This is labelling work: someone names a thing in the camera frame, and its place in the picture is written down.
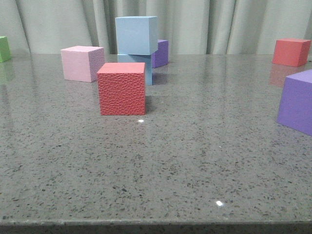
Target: pink cube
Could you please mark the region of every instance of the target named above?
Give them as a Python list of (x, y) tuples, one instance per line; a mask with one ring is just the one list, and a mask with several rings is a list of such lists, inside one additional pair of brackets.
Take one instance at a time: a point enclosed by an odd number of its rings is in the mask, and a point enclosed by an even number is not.
[(68, 80), (93, 82), (104, 64), (104, 48), (74, 46), (60, 51), (64, 77)]
[(100, 112), (103, 116), (145, 114), (145, 63), (106, 63), (97, 72)]
[(285, 38), (276, 41), (272, 63), (299, 67), (307, 63), (311, 40)]

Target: curtain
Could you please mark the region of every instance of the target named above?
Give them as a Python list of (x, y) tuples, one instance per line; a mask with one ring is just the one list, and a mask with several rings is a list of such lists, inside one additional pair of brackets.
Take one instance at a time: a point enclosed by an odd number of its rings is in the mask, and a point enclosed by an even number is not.
[(14, 56), (75, 45), (115, 54), (122, 16), (158, 16), (171, 54), (272, 54), (277, 39), (312, 39), (311, 0), (0, 0), (0, 9)]

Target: green cube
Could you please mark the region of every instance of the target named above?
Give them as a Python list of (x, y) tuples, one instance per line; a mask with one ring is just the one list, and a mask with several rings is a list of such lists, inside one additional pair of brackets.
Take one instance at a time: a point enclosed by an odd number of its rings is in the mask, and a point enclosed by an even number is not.
[(7, 37), (0, 36), (0, 62), (5, 62), (11, 58)]

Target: textured red cube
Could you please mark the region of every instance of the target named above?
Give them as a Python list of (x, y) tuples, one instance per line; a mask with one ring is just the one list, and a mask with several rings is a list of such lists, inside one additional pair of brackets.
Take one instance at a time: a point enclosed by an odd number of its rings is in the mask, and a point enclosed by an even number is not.
[(307, 63), (311, 40), (284, 38), (276, 41), (272, 63), (299, 67)]
[(145, 63), (106, 63), (97, 72), (103, 116), (145, 114)]

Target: blue cube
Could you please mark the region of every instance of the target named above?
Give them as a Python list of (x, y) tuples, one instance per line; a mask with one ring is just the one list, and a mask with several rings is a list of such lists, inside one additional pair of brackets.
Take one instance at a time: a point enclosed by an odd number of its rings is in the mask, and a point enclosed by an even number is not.
[(144, 62), (145, 84), (152, 85), (152, 56), (151, 55), (122, 55), (118, 54), (118, 62)]
[(157, 16), (118, 17), (118, 54), (151, 55), (158, 49)]

